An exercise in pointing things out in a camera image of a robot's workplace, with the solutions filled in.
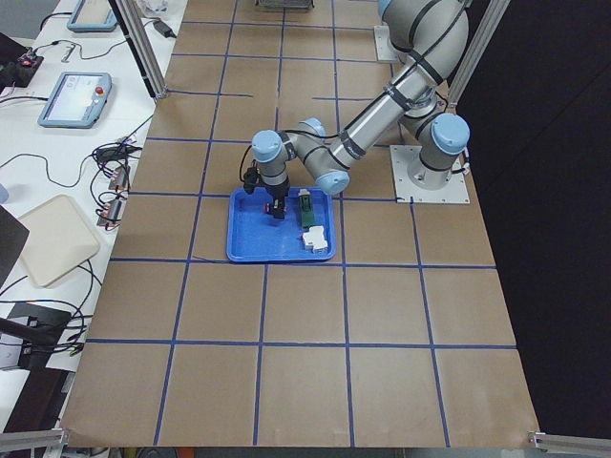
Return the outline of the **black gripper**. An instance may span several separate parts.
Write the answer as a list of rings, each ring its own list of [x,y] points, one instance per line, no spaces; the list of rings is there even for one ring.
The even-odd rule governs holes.
[[[270,216],[272,218],[273,223],[279,223],[280,220],[285,220],[286,218],[286,209],[285,209],[285,198],[288,196],[289,191],[289,179],[286,178],[280,184],[265,184],[265,190],[272,197],[272,202],[268,205],[268,209],[270,210]]]

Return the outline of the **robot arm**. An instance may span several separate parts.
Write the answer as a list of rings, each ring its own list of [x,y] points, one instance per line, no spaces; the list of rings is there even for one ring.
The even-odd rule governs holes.
[[[323,124],[311,117],[294,129],[263,130],[253,136],[253,160],[242,187],[247,194],[264,188],[271,197],[266,211],[273,218],[284,218],[288,161],[299,159],[325,194],[340,194],[348,187],[350,167],[395,123],[421,145],[408,168],[411,181],[420,188],[442,188],[464,152],[469,125],[439,107],[436,90],[466,47],[466,2],[381,1],[378,14],[389,28],[391,47],[404,54],[405,64],[360,114],[337,135],[327,135]]]

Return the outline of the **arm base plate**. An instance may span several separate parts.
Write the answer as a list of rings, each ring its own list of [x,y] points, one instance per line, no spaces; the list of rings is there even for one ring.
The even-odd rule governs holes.
[[[390,42],[390,29],[387,25],[374,26],[373,37],[378,62],[395,63],[399,61],[397,51]]]
[[[420,146],[391,145],[390,162],[398,203],[469,204],[465,173],[458,157],[446,171],[421,161]]]

